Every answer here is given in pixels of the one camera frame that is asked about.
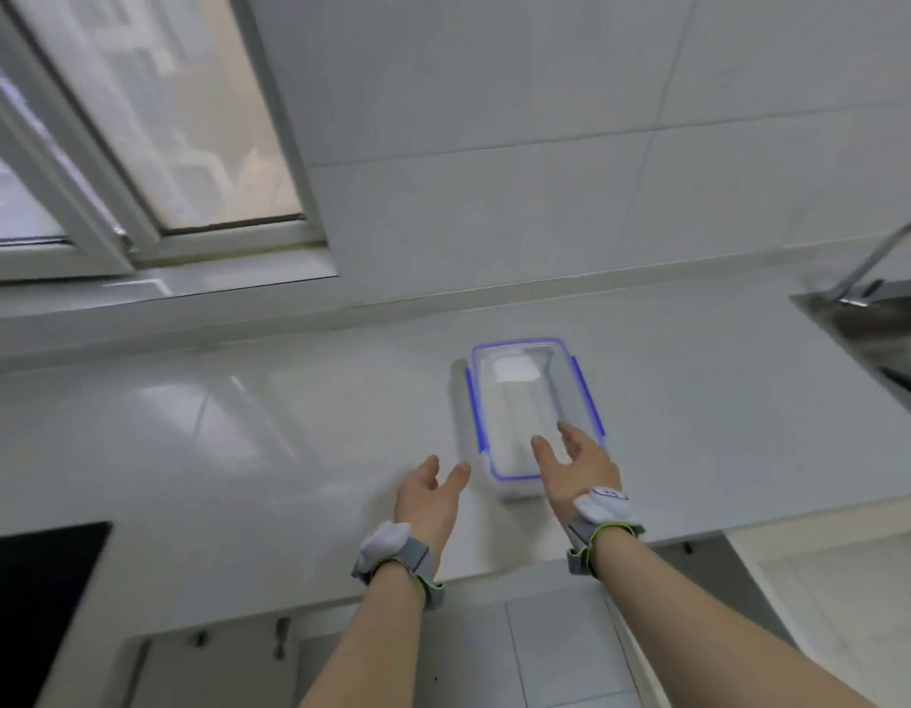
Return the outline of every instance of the plastic food container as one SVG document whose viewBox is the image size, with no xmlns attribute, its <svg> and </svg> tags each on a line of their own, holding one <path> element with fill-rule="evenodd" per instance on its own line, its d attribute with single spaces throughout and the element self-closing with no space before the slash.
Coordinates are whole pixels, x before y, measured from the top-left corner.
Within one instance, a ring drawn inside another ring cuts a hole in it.
<svg viewBox="0 0 911 708">
<path fill-rule="evenodd" d="M 547 438 L 568 463 L 557 420 L 576 425 L 605 447 L 606 432 L 577 358 L 556 338 L 476 345 L 465 370 L 486 474 L 503 500 L 539 497 L 541 470 L 531 437 Z"/>
</svg>

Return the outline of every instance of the hand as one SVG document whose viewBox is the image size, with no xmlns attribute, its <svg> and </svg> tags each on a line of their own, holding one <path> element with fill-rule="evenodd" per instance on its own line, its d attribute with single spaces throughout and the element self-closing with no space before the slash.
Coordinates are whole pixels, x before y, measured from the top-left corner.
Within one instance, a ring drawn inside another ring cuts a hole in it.
<svg viewBox="0 0 911 708">
<path fill-rule="evenodd" d="M 541 467 L 541 481 L 544 482 L 544 494 L 551 503 L 560 525 L 567 524 L 577 515 L 574 500 L 587 494 L 591 487 L 609 487 L 622 490 L 620 468 L 599 444 L 590 439 L 580 429 L 566 422 L 558 422 L 557 429 L 564 440 L 567 454 L 572 464 L 561 464 L 557 461 L 551 444 L 541 435 L 531 438 L 531 449 L 534 459 Z"/>
<path fill-rule="evenodd" d="M 393 521 L 408 522 L 412 527 L 410 536 L 433 550 L 434 575 L 442 549 L 456 525 L 458 496 L 469 483 L 472 468 L 467 462 L 457 464 L 441 487 L 436 479 L 438 473 L 439 458 L 430 455 L 403 479 L 393 509 Z"/>
</svg>

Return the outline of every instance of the person's right arm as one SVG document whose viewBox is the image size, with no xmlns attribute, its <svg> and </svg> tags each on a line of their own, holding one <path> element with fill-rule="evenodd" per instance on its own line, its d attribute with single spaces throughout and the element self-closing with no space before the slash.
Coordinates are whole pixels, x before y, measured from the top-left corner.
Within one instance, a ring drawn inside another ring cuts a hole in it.
<svg viewBox="0 0 911 708">
<path fill-rule="evenodd" d="M 543 437 L 531 441 L 544 492 L 566 527 L 574 500 L 591 487 L 622 490 L 603 448 L 561 423 L 572 464 L 557 461 Z M 799 651 L 686 579 L 628 532 L 597 535 L 594 571 L 636 636 L 675 706 L 834 706 L 873 704 Z"/>
</svg>

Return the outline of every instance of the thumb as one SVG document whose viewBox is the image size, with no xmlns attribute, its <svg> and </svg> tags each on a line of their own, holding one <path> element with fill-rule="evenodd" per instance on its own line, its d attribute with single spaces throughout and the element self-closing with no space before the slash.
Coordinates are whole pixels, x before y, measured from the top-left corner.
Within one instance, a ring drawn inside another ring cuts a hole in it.
<svg viewBox="0 0 911 708">
<path fill-rule="evenodd" d="M 531 438 L 531 449 L 534 452 L 534 459 L 538 461 L 541 467 L 542 475 L 549 475 L 560 467 L 560 462 L 554 454 L 554 447 L 545 440 L 540 434 Z"/>
<path fill-rule="evenodd" d="M 449 476 L 446 477 L 446 482 L 442 485 L 442 489 L 458 497 L 462 494 L 462 490 L 469 484 L 469 477 L 471 475 L 472 467 L 469 466 L 469 463 L 459 463 L 455 466 L 453 471 L 449 473 Z"/>
</svg>

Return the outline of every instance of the faucet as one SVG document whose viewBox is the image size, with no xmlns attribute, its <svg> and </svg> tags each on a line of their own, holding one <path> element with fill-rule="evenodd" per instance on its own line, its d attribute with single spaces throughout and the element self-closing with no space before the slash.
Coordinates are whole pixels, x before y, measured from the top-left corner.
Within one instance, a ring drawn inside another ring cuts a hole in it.
<svg viewBox="0 0 911 708">
<path fill-rule="evenodd" d="M 837 303 L 850 306 L 860 306 L 865 307 L 867 304 L 864 301 L 852 300 L 850 294 L 852 293 L 852 288 L 863 279 L 866 273 L 871 271 L 883 258 L 888 256 L 892 252 L 892 249 L 895 248 L 904 238 L 907 238 L 911 235 L 911 221 L 903 226 L 901 226 L 895 233 L 883 240 L 879 245 L 877 245 L 869 254 L 868 258 L 865 259 L 858 267 L 854 268 L 849 275 L 843 278 L 841 281 L 836 283 L 827 291 L 823 300 L 826 306 L 833 306 Z M 866 290 L 863 296 L 872 295 L 878 286 L 881 285 L 881 281 L 876 281 Z"/>
</svg>

